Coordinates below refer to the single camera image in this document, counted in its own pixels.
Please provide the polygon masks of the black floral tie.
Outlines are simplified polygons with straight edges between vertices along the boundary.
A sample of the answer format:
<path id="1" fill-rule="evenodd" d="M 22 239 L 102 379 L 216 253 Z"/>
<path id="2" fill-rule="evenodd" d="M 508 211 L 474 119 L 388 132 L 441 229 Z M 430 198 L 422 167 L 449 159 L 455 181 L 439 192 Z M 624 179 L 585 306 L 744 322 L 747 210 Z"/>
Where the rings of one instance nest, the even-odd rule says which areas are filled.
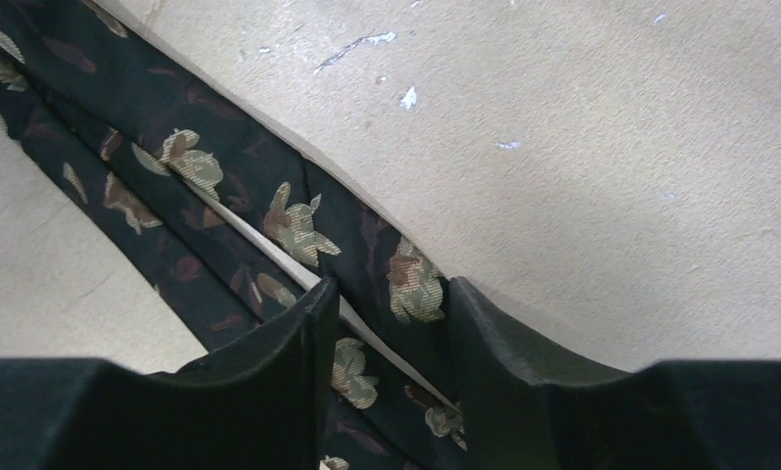
<path id="1" fill-rule="evenodd" d="M 336 337 L 334 469 L 465 469 L 447 280 L 298 150 L 92 1 L 0 1 L 0 126 L 213 351 L 303 289 L 250 228 L 388 350 Z"/>

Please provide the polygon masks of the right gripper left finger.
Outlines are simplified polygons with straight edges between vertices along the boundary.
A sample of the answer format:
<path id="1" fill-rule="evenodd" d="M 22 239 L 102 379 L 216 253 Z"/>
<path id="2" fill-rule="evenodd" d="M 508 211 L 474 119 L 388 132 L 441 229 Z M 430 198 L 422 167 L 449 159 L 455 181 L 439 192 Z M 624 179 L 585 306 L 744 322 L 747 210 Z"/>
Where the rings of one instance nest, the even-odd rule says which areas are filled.
<path id="1" fill-rule="evenodd" d="M 0 469 L 316 469 L 337 283 L 174 373 L 0 358 Z"/>

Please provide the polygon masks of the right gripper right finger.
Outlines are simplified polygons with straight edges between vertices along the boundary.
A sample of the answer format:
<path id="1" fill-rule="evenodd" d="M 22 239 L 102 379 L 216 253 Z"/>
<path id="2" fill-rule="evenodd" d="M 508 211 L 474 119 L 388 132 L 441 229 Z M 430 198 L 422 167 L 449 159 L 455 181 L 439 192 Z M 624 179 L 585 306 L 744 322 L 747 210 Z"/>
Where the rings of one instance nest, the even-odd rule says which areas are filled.
<path id="1" fill-rule="evenodd" d="M 516 320 L 464 278 L 449 336 L 473 469 L 781 469 L 781 360 L 624 372 Z"/>

